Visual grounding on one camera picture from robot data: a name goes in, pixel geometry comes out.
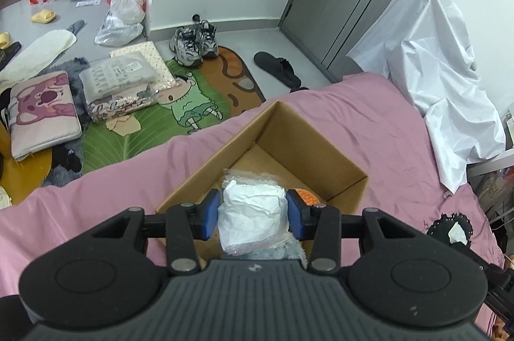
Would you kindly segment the burger shaped plush toy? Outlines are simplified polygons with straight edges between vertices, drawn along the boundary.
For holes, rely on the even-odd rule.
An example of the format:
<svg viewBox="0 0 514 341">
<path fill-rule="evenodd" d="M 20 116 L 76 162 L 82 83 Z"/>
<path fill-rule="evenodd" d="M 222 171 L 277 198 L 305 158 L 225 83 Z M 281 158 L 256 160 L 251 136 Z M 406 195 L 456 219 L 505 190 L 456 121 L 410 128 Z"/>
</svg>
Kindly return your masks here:
<svg viewBox="0 0 514 341">
<path fill-rule="evenodd" d="M 302 202 L 304 202 L 304 204 L 307 206 L 315 206 L 322 204 L 319 198 L 309 190 L 295 189 L 295 192 L 298 194 Z"/>
</svg>

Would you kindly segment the grey fluffy plush toy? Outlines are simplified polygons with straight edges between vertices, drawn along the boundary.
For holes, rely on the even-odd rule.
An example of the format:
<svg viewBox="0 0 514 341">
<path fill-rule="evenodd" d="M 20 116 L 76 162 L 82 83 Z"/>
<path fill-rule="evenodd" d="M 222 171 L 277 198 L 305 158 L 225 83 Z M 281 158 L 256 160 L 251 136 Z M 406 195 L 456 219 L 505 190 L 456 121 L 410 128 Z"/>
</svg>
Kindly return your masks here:
<svg viewBox="0 0 514 341">
<path fill-rule="evenodd" d="M 233 253 L 225 253 L 225 257 L 240 260 L 298 260 L 304 269 L 307 268 L 307 255 L 301 243 L 289 236 L 282 242 L 264 244 L 263 242 L 236 246 Z"/>
</svg>

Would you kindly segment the white wadded cloth bundle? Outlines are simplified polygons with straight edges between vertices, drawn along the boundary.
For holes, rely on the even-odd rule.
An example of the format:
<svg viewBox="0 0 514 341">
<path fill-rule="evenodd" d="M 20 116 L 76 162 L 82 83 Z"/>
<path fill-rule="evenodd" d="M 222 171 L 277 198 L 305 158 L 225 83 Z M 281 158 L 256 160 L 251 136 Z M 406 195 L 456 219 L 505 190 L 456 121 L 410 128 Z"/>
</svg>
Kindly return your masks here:
<svg viewBox="0 0 514 341">
<path fill-rule="evenodd" d="M 290 237 L 286 190 L 266 182 L 228 182 L 217 228 L 221 248 L 231 256 L 285 244 Z"/>
</svg>

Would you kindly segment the clear bubble wrap bag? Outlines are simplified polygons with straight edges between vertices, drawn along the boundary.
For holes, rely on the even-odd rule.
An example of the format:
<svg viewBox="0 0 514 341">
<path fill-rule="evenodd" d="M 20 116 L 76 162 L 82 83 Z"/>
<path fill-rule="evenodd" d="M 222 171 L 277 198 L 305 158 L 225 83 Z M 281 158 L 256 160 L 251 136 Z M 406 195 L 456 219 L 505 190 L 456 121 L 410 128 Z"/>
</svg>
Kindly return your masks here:
<svg viewBox="0 0 514 341">
<path fill-rule="evenodd" d="M 272 185 L 281 187 L 279 178 L 266 172 L 255 173 L 252 171 L 245 171 L 240 169 L 224 169 L 220 188 L 225 188 L 232 182 L 245 185 Z"/>
</svg>

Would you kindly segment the black felt pouch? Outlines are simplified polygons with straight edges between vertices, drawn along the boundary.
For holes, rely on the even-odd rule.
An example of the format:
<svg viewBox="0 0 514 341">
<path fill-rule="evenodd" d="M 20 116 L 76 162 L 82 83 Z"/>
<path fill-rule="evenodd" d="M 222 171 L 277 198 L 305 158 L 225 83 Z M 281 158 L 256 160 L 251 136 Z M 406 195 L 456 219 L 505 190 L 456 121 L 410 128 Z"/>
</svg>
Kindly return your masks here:
<svg viewBox="0 0 514 341">
<path fill-rule="evenodd" d="M 454 212 L 449 215 L 442 214 L 428 227 L 427 234 L 446 245 L 461 243 L 470 247 L 473 228 L 468 217 Z"/>
</svg>

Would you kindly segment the brown cardboard box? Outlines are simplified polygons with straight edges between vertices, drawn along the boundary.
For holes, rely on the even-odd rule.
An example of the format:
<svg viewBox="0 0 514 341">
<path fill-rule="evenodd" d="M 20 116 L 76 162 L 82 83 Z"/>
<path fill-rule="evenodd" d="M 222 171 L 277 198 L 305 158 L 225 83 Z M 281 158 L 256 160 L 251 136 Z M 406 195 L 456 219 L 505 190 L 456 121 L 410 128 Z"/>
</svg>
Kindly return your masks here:
<svg viewBox="0 0 514 341">
<path fill-rule="evenodd" d="M 276 175 L 286 193 L 309 190 L 344 214 L 357 211 L 368 181 L 306 118 L 286 103 L 276 102 L 183 181 L 158 211 L 163 213 L 182 202 L 199 202 L 211 189 L 219 189 L 222 197 L 224 169 Z M 205 260 L 225 254 L 218 228 L 212 240 L 199 246 L 198 253 Z"/>
</svg>

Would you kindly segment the pink bed sheet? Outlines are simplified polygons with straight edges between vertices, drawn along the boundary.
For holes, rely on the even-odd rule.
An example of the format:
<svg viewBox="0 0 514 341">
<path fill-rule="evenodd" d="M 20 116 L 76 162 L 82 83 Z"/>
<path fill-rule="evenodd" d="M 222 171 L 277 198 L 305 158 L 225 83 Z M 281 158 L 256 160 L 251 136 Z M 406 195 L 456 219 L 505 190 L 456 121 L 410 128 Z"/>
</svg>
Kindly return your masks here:
<svg viewBox="0 0 514 341">
<path fill-rule="evenodd" d="M 225 254 L 168 271 L 164 238 L 144 238 L 192 173 L 273 103 L 286 103 L 368 177 L 341 241 L 340 271 Z M 442 214 L 473 228 L 470 249 L 503 269 L 469 185 L 446 196 L 422 116 L 374 74 L 351 76 L 190 136 L 174 137 L 1 212 L 4 340 L 486 340 L 487 279 L 427 234 Z"/>
</svg>

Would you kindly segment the green cartoon floor mat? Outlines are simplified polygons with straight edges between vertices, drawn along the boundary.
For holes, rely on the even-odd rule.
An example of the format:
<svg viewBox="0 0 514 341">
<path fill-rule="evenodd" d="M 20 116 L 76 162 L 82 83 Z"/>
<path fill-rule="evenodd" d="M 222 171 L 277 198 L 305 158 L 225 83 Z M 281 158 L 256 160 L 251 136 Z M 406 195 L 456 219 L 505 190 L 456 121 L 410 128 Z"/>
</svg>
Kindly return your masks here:
<svg viewBox="0 0 514 341">
<path fill-rule="evenodd" d="M 121 163 L 171 138 L 191 135 L 260 106 L 266 98 L 245 62 L 221 47 L 198 68 L 166 63 L 179 83 L 159 102 L 119 121 L 93 123 L 83 139 L 83 173 Z"/>
</svg>

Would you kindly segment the packaged folded bedding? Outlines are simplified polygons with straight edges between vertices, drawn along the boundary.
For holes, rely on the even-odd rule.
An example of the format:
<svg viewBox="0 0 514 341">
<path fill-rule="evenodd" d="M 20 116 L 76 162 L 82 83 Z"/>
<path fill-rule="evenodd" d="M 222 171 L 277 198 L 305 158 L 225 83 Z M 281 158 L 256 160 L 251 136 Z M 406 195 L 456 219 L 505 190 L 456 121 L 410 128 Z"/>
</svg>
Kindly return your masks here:
<svg viewBox="0 0 514 341">
<path fill-rule="evenodd" d="M 159 92 L 178 85 L 156 49 L 120 49 L 79 78 L 87 114 L 96 123 L 152 106 Z"/>
</svg>

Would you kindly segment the black slipper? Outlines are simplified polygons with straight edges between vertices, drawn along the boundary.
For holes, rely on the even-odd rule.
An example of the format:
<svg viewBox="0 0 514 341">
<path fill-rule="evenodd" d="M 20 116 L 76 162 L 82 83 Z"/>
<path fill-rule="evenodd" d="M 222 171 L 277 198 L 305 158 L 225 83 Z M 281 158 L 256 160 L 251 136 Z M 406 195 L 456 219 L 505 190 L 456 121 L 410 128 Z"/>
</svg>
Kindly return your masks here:
<svg viewBox="0 0 514 341">
<path fill-rule="evenodd" d="M 301 88 L 301 79 L 297 77 L 292 65 L 287 59 L 275 57 L 267 52 L 260 51 L 253 56 L 253 61 L 259 68 L 289 87 L 289 89 L 296 90 Z"/>
</svg>

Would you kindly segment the grey sneaker pair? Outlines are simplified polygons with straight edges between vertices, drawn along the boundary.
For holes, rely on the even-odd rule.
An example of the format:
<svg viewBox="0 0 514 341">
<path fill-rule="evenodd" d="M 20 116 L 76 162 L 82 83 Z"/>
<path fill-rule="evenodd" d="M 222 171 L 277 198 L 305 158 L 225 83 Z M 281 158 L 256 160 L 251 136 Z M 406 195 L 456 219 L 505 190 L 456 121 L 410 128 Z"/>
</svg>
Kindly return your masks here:
<svg viewBox="0 0 514 341">
<path fill-rule="evenodd" d="M 193 28 L 177 28 L 169 46 L 176 62 L 183 67 L 195 68 L 204 59 L 219 56 L 216 27 L 207 20 L 195 22 Z"/>
</svg>

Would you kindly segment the pink cartoon cushion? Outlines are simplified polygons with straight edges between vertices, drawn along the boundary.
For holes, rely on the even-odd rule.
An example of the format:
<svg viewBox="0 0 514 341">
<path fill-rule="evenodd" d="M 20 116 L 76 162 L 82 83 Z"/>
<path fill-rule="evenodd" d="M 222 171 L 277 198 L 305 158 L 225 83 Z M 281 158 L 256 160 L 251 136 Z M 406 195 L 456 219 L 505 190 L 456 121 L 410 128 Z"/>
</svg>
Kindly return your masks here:
<svg viewBox="0 0 514 341">
<path fill-rule="evenodd" d="M 11 155 L 18 161 L 82 135 L 65 71 L 16 84 L 8 111 Z"/>
</svg>

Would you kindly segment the white draped sheet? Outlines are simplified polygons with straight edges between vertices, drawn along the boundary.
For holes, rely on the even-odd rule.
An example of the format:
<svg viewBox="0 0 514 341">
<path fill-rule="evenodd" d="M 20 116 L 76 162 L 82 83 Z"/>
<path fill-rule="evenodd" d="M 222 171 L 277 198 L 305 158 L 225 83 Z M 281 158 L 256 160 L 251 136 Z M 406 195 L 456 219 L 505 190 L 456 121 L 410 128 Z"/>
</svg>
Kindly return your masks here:
<svg viewBox="0 0 514 341">
<path fill-rule="evenodd" d="M 469 32 L 452 0 L 391 0 L 347 56 L 392 81 L 421 114 L 449 192 L 466 183 L 468 165 L 504 151 L 499 113 L 480 86 Z"/>
</svg>

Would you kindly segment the white plastic bag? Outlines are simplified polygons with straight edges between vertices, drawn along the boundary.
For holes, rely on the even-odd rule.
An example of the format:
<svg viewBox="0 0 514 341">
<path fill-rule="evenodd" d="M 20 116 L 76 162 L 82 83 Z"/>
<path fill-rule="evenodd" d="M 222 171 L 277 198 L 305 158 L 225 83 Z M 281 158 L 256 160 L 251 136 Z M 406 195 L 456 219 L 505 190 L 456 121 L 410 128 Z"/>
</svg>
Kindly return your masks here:
<svg viewBox="0 0 514 341">
<path fill-rule="evenodd" d="M 110 9 L 94 38 L 99 46 L 118 48 L 142 35 L 146 0 L 111 0 Z"/>
</svg>

